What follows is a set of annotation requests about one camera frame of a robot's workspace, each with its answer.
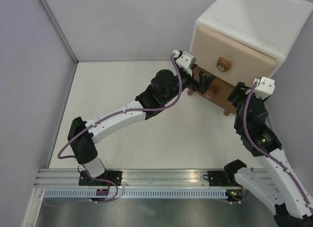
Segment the brown drawer knob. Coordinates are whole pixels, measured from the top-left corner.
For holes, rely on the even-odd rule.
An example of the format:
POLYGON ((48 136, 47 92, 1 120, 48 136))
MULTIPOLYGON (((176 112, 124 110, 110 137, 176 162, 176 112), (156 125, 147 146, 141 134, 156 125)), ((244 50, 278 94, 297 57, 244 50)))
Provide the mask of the brown drawer knob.
POLYGON ((209 99, 213 99, 213 98, 216 96, 216 94, 215 94, 215 91, 214 91, 214 90, 209 89, 209 90, 205 93, 205 96, 206 96, 207 98, 209 98, 209 99))

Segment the bear head drawer knob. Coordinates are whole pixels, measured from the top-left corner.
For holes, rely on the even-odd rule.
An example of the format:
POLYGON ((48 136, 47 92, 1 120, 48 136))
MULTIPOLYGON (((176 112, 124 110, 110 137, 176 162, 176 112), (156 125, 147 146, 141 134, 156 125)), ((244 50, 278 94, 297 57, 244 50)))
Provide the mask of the bear head drawer knob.
POLYGON ((232 63, 223 57, 220 57, 216 63, 216 67, 221 72, 227 72, 230 70, 232 63))

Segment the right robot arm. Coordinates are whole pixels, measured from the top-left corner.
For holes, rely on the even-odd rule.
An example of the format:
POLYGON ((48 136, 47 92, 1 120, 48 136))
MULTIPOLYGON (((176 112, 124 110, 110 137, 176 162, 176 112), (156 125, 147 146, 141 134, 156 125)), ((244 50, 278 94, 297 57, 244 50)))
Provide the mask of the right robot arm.
POLYGON ((291 168, 278 137, 266 125, 265 101, 273 90, 274 81, 265 77, 255 80, 251 88, 238 82, 227 99, 236 108, 236 133, 275 187, 260 180, 239 159, 224 167, 223 179, 226 184, 238 184, 253 194, 270 210, 279 227, 311 227, 313 198, 291 168))

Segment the white shoe cabinet body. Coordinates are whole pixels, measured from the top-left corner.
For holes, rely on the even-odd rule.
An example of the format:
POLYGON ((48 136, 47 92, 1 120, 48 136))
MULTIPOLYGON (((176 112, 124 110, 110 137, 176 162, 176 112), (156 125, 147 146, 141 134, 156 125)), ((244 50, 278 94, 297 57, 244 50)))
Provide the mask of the white shoe cabinet body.
POLYGON ((195 22, 277 61, 285 62, 313 10, 306 0, 216 0, 195 22))

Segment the aluminium corner frame post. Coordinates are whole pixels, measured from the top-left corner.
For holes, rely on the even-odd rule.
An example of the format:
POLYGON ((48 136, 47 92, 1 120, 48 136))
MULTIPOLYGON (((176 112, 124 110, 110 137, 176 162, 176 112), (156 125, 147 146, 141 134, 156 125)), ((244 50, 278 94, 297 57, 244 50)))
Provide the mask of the aluminium corner frame post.
POLYGON ((48 4, 47 0, 37 0, 41 8, 43 9, 45 15, 47 16, 50 24, 52 25, 54 31, 56 32, 58 38, 60 39, 63 47, 65 48, 67 54, 71 58, 72 62, 74 63, 75 66, 78 65, 79 61, 74 54, 74 51, 72 50, 61 26, 59 25, 50 5, 48 4))

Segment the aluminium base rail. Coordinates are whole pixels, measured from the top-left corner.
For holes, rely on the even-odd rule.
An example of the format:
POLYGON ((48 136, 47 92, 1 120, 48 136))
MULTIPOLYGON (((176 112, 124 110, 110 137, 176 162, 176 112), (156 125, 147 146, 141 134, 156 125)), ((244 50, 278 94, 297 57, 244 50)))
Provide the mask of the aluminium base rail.
MULTIPOLYGON (((107 169, 105 176, 116 181, 122 188, 191 188, 236 189, 235 186, 212 187, 203 178, 207 171, 223 169, 107 169)), ((74 169, 40 169, 36 175, 35 187, 76 188, 82 179, 82 170, 74 169)))

